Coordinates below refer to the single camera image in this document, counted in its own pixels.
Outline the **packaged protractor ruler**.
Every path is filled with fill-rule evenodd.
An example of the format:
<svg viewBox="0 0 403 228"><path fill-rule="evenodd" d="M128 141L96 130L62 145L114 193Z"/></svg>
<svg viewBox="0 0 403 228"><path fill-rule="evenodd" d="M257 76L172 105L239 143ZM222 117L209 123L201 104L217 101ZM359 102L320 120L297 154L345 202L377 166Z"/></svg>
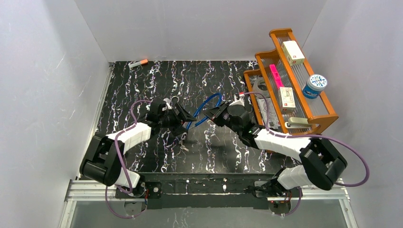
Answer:
<svg viewBox="0 0 403 228"><path fill-rule="evenodd" d="M267 112L265 99L257 99L257 104L259 106L259 112L262 117L263 125L266 124L269 128L277 131L281 128L278 116L276 114L271 98L267 98L266 100L269 105L269 112Z"/></svg>

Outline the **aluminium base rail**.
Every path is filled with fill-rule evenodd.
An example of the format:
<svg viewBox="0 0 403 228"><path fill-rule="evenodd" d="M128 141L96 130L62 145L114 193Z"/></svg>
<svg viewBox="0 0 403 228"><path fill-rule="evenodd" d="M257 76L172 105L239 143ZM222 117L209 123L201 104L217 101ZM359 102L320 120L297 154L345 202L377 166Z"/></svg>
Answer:
<svg viewBox="0 0 403 228"><path fill-rule="evenodd" d="M60 227L71 228L83 214L83 221L94 221L98 226L118 228L118 222L108 224L110 212L99 208L84 210L84 206L116 203L125 211L127 221L137 217L133 207L142 204L144 212L170 208L253 208L272 216L292 214L302 200L337 200L347 227L357 226L345 187L322 190L313 185L293 188L289 196L275 196L260 190L268 185L270 173L145 173L145 184L152 192L147 199L125 196L115 187L104 187L93 180L74 180L70 183Z"/></svg>

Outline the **white box upper shelf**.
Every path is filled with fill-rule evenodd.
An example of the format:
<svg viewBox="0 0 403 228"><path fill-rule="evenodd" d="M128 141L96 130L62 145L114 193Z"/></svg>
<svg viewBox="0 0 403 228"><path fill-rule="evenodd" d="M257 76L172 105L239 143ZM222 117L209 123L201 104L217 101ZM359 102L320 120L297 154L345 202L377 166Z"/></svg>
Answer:
<svg viewBox="0 0 403 228"><path fill-rule="evenodd" d="M305 56L296 41L284 41L281 44L281 48L290 66L304 63Z"/></svg>

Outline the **beige stapler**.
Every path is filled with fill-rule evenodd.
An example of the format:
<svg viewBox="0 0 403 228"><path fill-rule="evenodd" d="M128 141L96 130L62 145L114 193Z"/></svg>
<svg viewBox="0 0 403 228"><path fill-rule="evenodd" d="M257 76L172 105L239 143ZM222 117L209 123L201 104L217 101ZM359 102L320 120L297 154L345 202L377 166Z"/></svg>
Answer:
<svg viewBox="0 0 403 228"><path fill-rule="evenodd" d="M310 128L312 124L308 122L307 118L301 117L289 117L288 121L285 122L285 127L287 129L302 129L302 128Z"/></svg>

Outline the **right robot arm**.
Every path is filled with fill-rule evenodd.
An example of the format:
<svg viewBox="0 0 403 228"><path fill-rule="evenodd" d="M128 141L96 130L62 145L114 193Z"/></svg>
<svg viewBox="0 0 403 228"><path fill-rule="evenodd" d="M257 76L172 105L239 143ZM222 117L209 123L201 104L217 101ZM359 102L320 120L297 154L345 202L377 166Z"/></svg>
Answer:
<svg viewBox="0 0 403 228"><path fill-rule="evenodd" d="M230 128L248 147L277 152L300 162L299 166L279 170L269 182L256 187L258 191L280 196L305 185L330 190L347 167L346 159L329 139L273 132L254 123L253 114L243 105L225 102L203 114L217 126Z"/></svg>

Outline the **blue cable lock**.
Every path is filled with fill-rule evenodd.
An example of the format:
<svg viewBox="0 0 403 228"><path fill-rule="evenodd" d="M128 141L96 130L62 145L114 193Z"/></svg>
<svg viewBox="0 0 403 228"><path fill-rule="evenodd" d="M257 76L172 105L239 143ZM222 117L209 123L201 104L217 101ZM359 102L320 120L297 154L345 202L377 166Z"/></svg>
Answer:
<svg viewBox="0 0 403 228"><path fill-rule="evenodd" d="M203 101L203 103L197 108L197 110L196 110L195 113L193 114L193 117L196 118L196 117L201 113L201 111L203 110L204 106L205 106L210 100L212 100L212 99L215 98L215 97L218 98L218 101L217 101L215 107L218 107L218 106L222 103L222 95L221 95L221 93L214 93L214 94L212 94L211 96L209 96L208 98L206 98L206 99ZM208 119L208 117L205 116L205 117L202 118L201 120L197 121L197 122L194 124L194 126L195 126L195 127L199 126L200 124L202 124L203 122L205 122L207 119ZM186 139L186 136L187 136L187 134L188 134L188 131L189 131L189 129L190 129L192 123L193 123L193 121L190 121L190 122L187 123L187 125L186 125L186 127L185 127L185 132L181 135L181 140Z"/></svg>

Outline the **orange capped marker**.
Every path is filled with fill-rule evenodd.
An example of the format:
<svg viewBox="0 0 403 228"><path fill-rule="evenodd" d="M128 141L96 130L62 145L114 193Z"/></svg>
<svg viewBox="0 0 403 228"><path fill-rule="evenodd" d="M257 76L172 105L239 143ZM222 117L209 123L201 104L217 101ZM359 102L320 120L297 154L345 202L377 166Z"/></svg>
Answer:
<svg viewBox="0 0 403 228"><path fill-rule="evenodd" d="M143 59L143 60L140 60L140 61L131 62L131 63L128 64L128 66L129 66L130 69L132 69L134 67L145 65L147 63L148 63L148 59Z"/></svg>

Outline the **clear tape roll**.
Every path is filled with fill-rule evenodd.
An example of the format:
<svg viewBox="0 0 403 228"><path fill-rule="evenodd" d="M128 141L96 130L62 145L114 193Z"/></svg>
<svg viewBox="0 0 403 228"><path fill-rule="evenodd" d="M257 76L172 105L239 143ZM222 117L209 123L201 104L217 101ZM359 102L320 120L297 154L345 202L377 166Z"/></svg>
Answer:
<svg viewBox="0 0 403 228"><path fill-rule="evenodd" d="M258 77L253 83L253 91L258 92L255 94L258 99L270 98L268 87L263 77Z"/></svg>

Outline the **pink highlighter pen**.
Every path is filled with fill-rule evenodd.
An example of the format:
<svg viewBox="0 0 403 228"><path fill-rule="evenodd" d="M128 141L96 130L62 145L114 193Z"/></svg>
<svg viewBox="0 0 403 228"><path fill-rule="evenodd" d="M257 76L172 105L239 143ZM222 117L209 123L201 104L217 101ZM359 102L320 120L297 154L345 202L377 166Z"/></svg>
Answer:
<svg viewBox="0 0 403 228"><path fill-rule="evenodd" d="M273 76L274 82L277 86L277 89L284 87L282 80L281 80L281 76L280 76L276 66L274 64L270 64L269 68L270 68L271 74Z"/></svg>

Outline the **white small box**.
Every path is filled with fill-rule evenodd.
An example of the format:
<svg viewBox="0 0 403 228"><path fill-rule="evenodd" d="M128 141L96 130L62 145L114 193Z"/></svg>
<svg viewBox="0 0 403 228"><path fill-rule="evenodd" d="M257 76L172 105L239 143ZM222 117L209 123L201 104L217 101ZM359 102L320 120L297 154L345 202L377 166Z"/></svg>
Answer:
<svg viewBox="0 0 403 228"><path fill-rule="evenodd" d="M280 109L283 113L291 113L296 110L296 102L291 87L281 87L278 90Z"/></svg>

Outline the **small cable lock keys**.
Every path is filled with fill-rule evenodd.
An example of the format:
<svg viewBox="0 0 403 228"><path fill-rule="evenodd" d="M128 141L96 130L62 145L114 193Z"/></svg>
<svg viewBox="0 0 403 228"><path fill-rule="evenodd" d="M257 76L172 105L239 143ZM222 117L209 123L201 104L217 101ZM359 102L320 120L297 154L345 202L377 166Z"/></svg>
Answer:
<svg viewBox="0 0 403 228"><path fill-rule="evenodd" d="M180 139L179 140L179 146L180 146L180 149L182 150L182 151L184 151L184 152L188 152L189 151L189 149L186 147L186 145L184 144L184 140L183 139Z"/></svg>

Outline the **blue white round jar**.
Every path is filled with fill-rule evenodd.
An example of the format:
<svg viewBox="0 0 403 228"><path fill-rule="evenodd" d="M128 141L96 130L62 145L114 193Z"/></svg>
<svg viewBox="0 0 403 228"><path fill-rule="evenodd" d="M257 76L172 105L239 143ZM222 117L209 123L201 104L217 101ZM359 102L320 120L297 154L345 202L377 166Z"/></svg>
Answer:
<svg viewBox="0 0 403 228"><path fill-rule="evenodd" d="M303 95L308 99L316 99L327 87L328 80L319 74L311 75L302 89Z"/></svg>

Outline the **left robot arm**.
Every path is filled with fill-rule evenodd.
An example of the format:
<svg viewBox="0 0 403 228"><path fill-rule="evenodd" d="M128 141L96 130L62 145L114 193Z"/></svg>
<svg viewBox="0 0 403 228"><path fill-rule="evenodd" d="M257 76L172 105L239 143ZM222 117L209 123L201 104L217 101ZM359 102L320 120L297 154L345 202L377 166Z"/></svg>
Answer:
<svg viewBox="0 0 403 228"><path fill-rule="evenodd" d="M116 133L95 134L80 164L79 173L105 186L117 186L130 194L140 182L141 175L126 168L125 154L133 147L148 141L162 128L169 129L175 136L187 132L185 122L196 118L179 103L169 104L169 99L149 101L149 111L145 118Z"/></svg>

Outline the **orange tiered rack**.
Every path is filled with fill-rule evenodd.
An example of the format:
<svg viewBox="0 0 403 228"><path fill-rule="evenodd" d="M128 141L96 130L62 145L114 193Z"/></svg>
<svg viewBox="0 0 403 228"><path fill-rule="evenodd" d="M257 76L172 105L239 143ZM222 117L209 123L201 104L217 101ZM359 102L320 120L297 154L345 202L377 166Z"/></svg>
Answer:
<svg viewBox="0 0 403 228"><path fill-rule="evenodd" d="M322 91L315 99L304 96L303 88L314 71L305 59L302 64L291 65L281 48L285 41L295 41L296 38L291 28L278 28L269 32L274 49L255 54L258 68L244 72L247 91L253 91L256 80L263 80L267 87L272 106L270 113L265 114L264 105L258 101L257 95L251 95L253 112L259 124L264 124L266 117L276 124L275 130L292 135L322 134L338 118L338 114L332 107L326 93ZM282 84L292 88L296 109L286 113L281 106L277 84L272 75L270 66L274 65L279 73Z"/></svg>

